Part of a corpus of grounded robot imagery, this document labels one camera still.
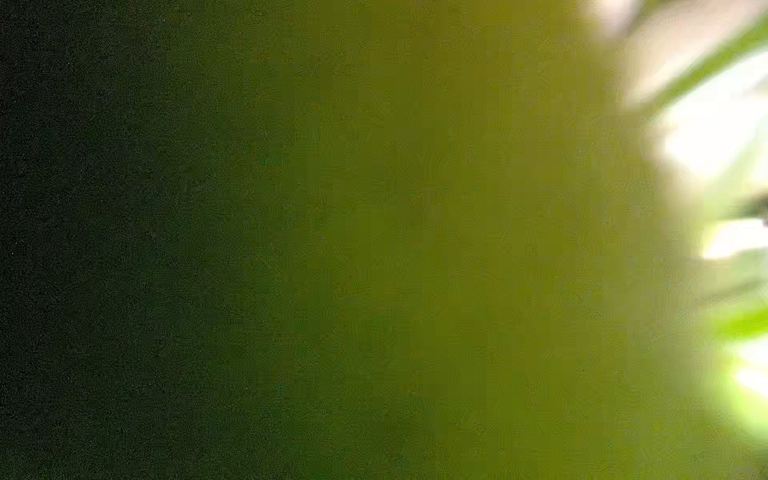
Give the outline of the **peach pink rose stem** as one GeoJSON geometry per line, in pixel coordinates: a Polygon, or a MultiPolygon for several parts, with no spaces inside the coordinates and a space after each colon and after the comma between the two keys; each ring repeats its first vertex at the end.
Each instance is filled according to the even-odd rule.
{"type": "Polygon", "coordinates": [[[763,479],[581,1],[5,1],[5,479],[763,479]]]}

